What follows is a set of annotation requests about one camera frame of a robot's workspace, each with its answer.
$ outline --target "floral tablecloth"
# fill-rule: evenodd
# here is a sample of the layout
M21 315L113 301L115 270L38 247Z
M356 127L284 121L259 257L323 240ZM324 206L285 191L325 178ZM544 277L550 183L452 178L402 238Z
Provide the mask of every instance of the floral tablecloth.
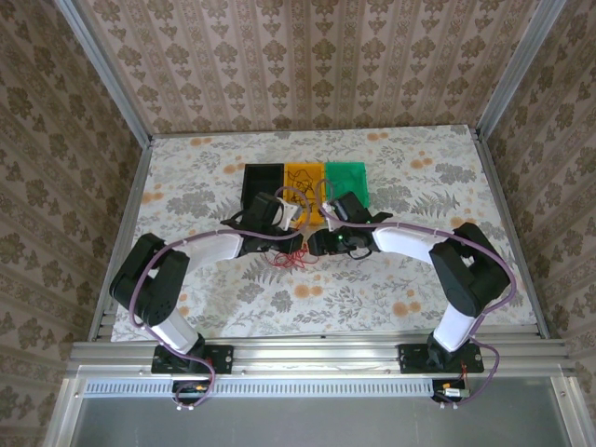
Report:
M135 239L152 232L173 241L218 227L240 210L246 163L363 161L372 213L437 228L476 223L519 278L466 126L169 138L155 140L153 151ZM427 329L446 305L431 265L381 253L321 257L305 268L274 267L251 254L187 275L178 303L207 337ZM530 323L523 286L485 322ZM145 337L120 307L112 340Z

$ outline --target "cable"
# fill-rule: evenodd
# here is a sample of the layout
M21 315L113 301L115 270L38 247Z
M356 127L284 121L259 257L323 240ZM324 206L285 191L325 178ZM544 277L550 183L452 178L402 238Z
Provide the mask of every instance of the cable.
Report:
M404 228L407 230L412 230L418 233L424 233L427 235L436 235L436 236L441 236L441 237L449 237L453 240L456 240L457 242L459 242L460 244L463 245L467 245L469 247L471 247L472 249L475 249L485 255L487 255L489 258L491 258L493 261L495 261L507 274L509 281L511 283L511 288L509 289L509 293L508 295L502 299L501 301L499 301L498 303L494 304L494 305L490 305L487 308L485 308L482 313L478 316L478 318L476 319L476 322L474 323L474 325L472 326L472 329L470 330L468 337L470 339L470 341L472 341L475 345L478 345L480 347L484 347L485 349L489 349L490 351L494 352L495 355L495 360L494 360L494 366L491 369L491 372L488 374L486 380L484 381L484 383L476 390L476 392L474 392L469 398L466 398L465 400L461 400L460 402L457 403L457 405L462 405L465 402L469 402L471 400L474 400L475 398L478 397L478 395L491 383L491 381L493 380L494 374L496 373L496 369L499 366L499 360L500 360L500 356L498 351L490 346L490 345L486 345L484 343L480 343L478 342L476 339L472 338L472 336L474 335L474 333L476 333L476 331L478 330L478 328L480 327L480 325L482 324L482 322L484 321L484 319L486 318L486 315L495 311L496 309L503 307L504 305L508 304L514 297L515 297L515 293L517 291L517 280L515 278L515 275L513 275L513 271L511 270L511 268L509 268L509 266L505 263L505 261L503 261L503 259L501 259L500 256L498 256L497 254L493 253L492 251L484 248L482 245L477 244L476 242L473 242L471 240L465 239L464 237L460 237L458 235L454 235L453 233L448 233L446 231L443 230L438 230L438 229L432 229L432 228L428 228L426 226L422 226L422 225L416 225L414 223L400 223L400 222L386 222L386 223L350 223L350 222L344 222L340 219L338 219L337 217L333 216L332 214L328 213L324 208L323 208L323 204L321 202L320 199L320 187L322 184L328 184L330 186L330 189L332 191L332 183L327 180L327 179L321 179L320 181L318 181L317 186L315 186L315 200L317 201L317 206L318 206L318 210L321 212L321 214L323 214L323 216L325 216L327 219L332 220L332 221L336 221L337 223L343 225L343 226L351 226L353 228L383 228L383 227L391 227L391 226L397 226L397 228Z
M302 191L299 191L295 188L292 188L290 186L282 186L281 188L279 188L279 190L276 192L276 195L278 194L279 191L284 190L284 189L289 189L290 191L293 191L294 194L297 194L298 196L300 196L302 199L304 199L306 201L306 196ZM137 281L137 284L134 288L134 291L132 292L132 295L130 296L130 304L129 304L129 321L130 324L132 324L132 326L134 326L135 328L138 329L145 329L147 332L149 332L155 339L157 339L157 341L164 346L171 354L181 358L181 359L185 359L185 360L189 360L189 361L195 361L197 363L200 363L201 365L205 366L210 373L210 384L207 388L207 391L205 391L205 393L203 394L203 396L201 396L195 403L191 404L191 405L185 405L183 403L181 403L178 400L178 393L176 394L176 400L178 400L176 403L178 403L179 406L184 407L184 408L190 408L192 407L196 407L198 405L200 405L202 402L205 401L205 399L207 398L207 396L211 393L211 391L213 390L213 387L215 385L215 370L213 369L213 367L206 362L204 359L201 359L199 357L194 357L194 356L189 356L187 354L183 354L181 352L178 352L177 350L175 350L173 347L171 347L170 345L168 345L168 343L166 343L159 335L157 335L155 332L153 332L148 326L146 326L144 323L139 323L137 321L137 319L135 318L135 308L137 305L137 300L139 299L139 293L141 291L141 287L142 284L144 283L144 281L146 280L147 276L149 275L149 272L151 271L151 269L153 268L153 266L157 263L157 261L169 250L174 249L180 245L186 244L188 242L193 242L195 240L199 240L203 237L211 237L211 236L218 236L218 235L242 235L242 236L251 236L251 237L260 237L263 239L268 239L268 240L287 240L287 239L291 239L293 237L298 236L300 233L302 233L307 227L308 224L310 224L310 208L306 207L305 208L306 211L306 219L305 222L301 225L301 227L298 229L298 231L293 232L290 235L286 235L286 236L269 236L269 235L262 235L260 233L255 233L252 231L246 231L246 230L233 230L233 229L224 229L224 230L214 230L214 231L208 231L206 233L201 233L198 235L194 235L194 236L190 236L190 237L186 237L184 239L180 239L180 240L176 240L168 245L166 245L164 248L162 248L160 251L158 251L153 258L151 258L151 261L149 261L149 263L147 264L147 266L144 268L144 270L141 273L141 276L139 277L139 280Z

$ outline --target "ventilation grille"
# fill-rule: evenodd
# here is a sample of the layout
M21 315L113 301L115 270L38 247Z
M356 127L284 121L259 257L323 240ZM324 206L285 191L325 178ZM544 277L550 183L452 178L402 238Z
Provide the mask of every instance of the ventilation grille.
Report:
M213 390L218 398L365 398L432 396L431 379L225 379ZM86 398L171 397L170 379L89 380Z

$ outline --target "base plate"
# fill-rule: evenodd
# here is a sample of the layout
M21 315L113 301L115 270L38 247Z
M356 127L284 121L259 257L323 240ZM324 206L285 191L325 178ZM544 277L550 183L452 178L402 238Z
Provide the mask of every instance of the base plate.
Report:
M483 373L484 364L482 363L481 349L467 343L459 348L457 357L451 361L442 370L436 366L428 366L428 345L410 344L398 345L398 362L400 363L400 373L402 374L421 374L421 373L461 373L462 362L467 367L468 373Z
M205 345L203 359L211 364L218 374L231 374L234 362L234 347L231 345ZM187 360L171 354L164 346L156 347L151 363L153 374L188 374ZM203 365L194 365L193 374L207 374Z

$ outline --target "wall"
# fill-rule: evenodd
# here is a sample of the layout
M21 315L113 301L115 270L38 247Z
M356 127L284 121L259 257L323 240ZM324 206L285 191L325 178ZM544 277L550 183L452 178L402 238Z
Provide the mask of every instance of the wall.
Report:
M475 125L537 0L84 0L150 133Z
M596 420L596 2L567 1L489 146L536 291Z
M140 154L51 1L0 2L0 445L43 439Z

